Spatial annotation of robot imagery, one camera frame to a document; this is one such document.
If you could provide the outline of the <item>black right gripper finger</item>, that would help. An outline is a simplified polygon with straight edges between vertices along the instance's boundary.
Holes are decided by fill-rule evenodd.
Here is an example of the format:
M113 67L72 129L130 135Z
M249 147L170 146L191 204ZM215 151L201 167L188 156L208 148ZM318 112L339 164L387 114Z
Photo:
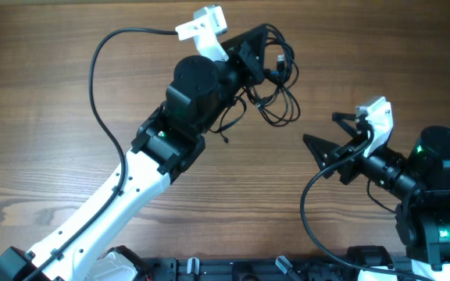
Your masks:
M339 144L308 134L304 134L302 139L306 147L312 153L320 170L325 169L339 159L337 154L338 150L341 148Z
M357 137L361 134L356 127L351 126L348 121L356 121L355 113L333 112L332 121L339 125L350 137Z

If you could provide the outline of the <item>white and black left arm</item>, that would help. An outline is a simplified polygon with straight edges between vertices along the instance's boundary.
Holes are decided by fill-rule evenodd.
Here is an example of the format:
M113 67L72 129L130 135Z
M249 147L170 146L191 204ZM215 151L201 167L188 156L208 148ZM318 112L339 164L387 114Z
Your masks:
M181 59L162 104L142 123L120 164L57 230L23 251L0 256L0 280L83 280L101 253L153 198L186 172L205 149L205 134L238 100L264 81L267 28L259 25Z

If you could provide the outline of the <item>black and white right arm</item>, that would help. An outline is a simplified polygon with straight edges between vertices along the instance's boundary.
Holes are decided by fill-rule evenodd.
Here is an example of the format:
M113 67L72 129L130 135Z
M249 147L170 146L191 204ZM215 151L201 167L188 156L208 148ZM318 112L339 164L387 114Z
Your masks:
M408 265L401 267L383 247L350 247L344 258L326 249L302 217L305 231L328 257L355 279L395 277L397 280L450 280L450 128L429 126L421 132L408 157L388 147L393 130L389 112L335 112L333 121L350 136L344 146L313 135L303 141L320 171L302 192L300 213L314 183L339 173L347 185L363 175L369 183L399 200L395 228L405 246Z

